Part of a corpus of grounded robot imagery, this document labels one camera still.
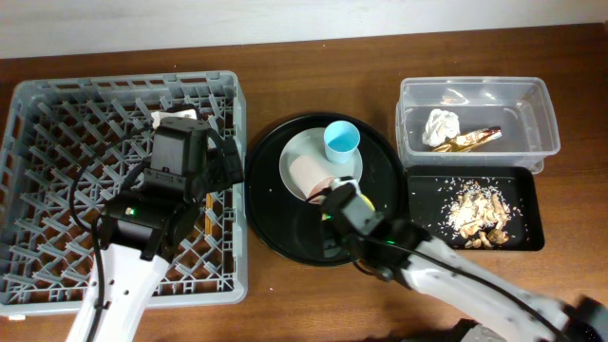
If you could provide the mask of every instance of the food scrap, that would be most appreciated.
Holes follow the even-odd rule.
[[[483,245],[492,249],[493,244],[501,245],[509,240],[504,227],[511,220],[511,210],[495,186],[481,186],[469,180],[461,184],[461,190],[445,208],[448,208],[446,225],[454,229],[455,237],[468,239],[465,248]]]

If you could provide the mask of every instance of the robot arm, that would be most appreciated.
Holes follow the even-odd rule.
[[[131,190],[140,173],[142,187]],[[67,341],[132,340],[207,193],[242,181],[232,139],[223,140],[205,121],[162,119],[151,160],[136,167],[105,204],[99,231],[97,220],[91,225],[94,246],[99,241],[101,247]]]
[[[335,242],[381,280],[451,304],[508,341],[579,340],[599,328],[581,325],[565,303],[531,294],[464,259],[424,229],[385,220],[351,181],[334,183],[325,195],[321,212],[331,220]],[[605,322],[606,311],[595,303]]]

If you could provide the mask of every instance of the paper cup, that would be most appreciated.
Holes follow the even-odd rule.
[[[328,187],[334,179],[334,176],[311,156],[297,157],[289,166],[289,173],[306,199]],[[321,198],[316,198],[311,203],[317,204],[320,200]]]

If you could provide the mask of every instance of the plastic cup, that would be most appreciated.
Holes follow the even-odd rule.
[[[323,134],[325,156],[333,163],[347,163],[360,140],[359,130],[354,124],[345,121],[330,123]]]

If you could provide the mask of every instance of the black rectangular tray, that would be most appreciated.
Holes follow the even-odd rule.
[[[406,178],[411,222],[422,226],[454,249],[464,249],[466,239],[460,235],[453,237],[454,230],[442,223],[447,221],[448,206],[457,197],[460,184],[469,180],[481,186],[495,186],[503,193],[509,206],[521,210],[521,215],[519,211],[512,212],[512,219],[503,228],[509,234],[509,241],[495,246],[495,249],[539,251],[544,246],[534,177],[525,168],[412,166]],[[484,248],[470,250],[483,251]]]

